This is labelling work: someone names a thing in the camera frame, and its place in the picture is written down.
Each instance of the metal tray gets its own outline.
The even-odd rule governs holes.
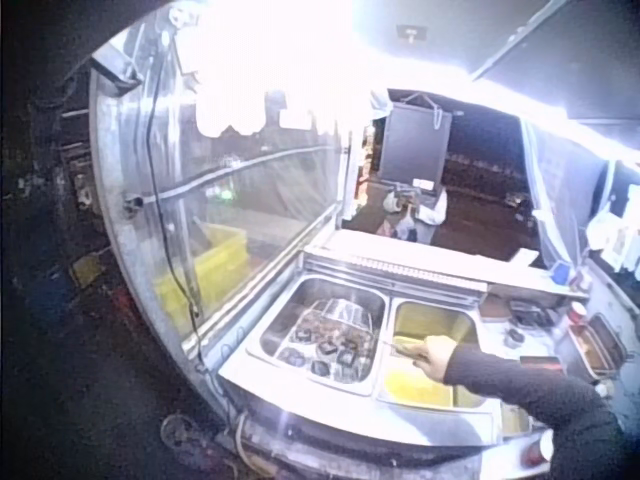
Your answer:
[[[257,327],[257,336],[247,351],[315,382],[371,395],[374,372],[380,362],[379,334],[386,327],[388,303],[376,290],[325,275],[305,275],[276,300]],[[301,329],[311,330],[311,338],[296,338]],[[335,355],[324,356],[319,353],[318,344],[328,337],[335,337],[339,348]],[[356,361],[348,368],[337,361],[340,352],[347,350],[342,345],[345,339],[357,343]],[[283,360],[290,348],[305,357],[304,363],[293,366]],[[314,374],[313,361],[326,362],[329,374]]]

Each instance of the dark food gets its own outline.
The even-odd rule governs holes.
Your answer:
[[[356,342],[354,342],[353,340],[349,340],[348,338],[345,338],[344,340],[342,340],[342,348],[345,348],[347,350],[358,350],[358,344]]]
[[[293,367],[302,367],[306,362],[304,355],[295,348],[285,348],[278,358]]]
[[[322,355],[333,355],[338,351],[338,346],[331,340],[325,340],[318,344],[318,352]]]
[[[345,349],[338,354],[337,362],[343,367],[351,367],[356,361],[356,356],[357,354],[353,350]]]
[[[360,380],[360,373],[355,367],[340,367],[335,379],[340,383],[355,383]]]
[[[327,362],[314,360],[313,362],[311,362],[311,372],[320,377],[328,377],[331,373],[331,369],[329,368]]]
[[[313,334],[310,328],[298,328],[293,334],[293,339],[300,343],[311,343]]]

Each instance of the bright light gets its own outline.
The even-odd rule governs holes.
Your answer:
[[[368,48],[352,31],[344,0],[217,0],[202,13],[196,120],[203,135],[228,126],[243,135],[266,122],[264,93],[282,90],[292,116],[312,112],[318,130],[340,131],[371,119],[369,95],[384,88],[417,90],[484,105],[575,141],[595,155],[640,163],[640,152],[569,120],[546,105],[494,82],[472,82],[460,68],[397,58]]]

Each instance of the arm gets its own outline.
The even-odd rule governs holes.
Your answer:
[[[551,476],[558,479],[622,476],[626,448],[616,417],[587,383],[555,372],[527,369],[518,362],[456,346],[447,337],[427,337],[413,348],[414,362],[427,376],[462,385],[482,396],[524,408],[554,431]]]
[[[587,412],[607,407],[587,383],[458,345],[451,355],[444,382],[463,385],[484,397],[498,397],[524,408],[554,430]]]

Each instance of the metal frame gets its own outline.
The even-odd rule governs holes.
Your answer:
[[[538,13],[536,13],[525,26],[521,27],[495,54],[490,56],[483,64],[474,71],[470,77],[472,81],[479,80],[484,77],[489,70],[495,67],[511,50],[518,46],[522,41],[536,30],[540,25],[549,20],[553,15],[565,6],[569,0],[551,0]]]

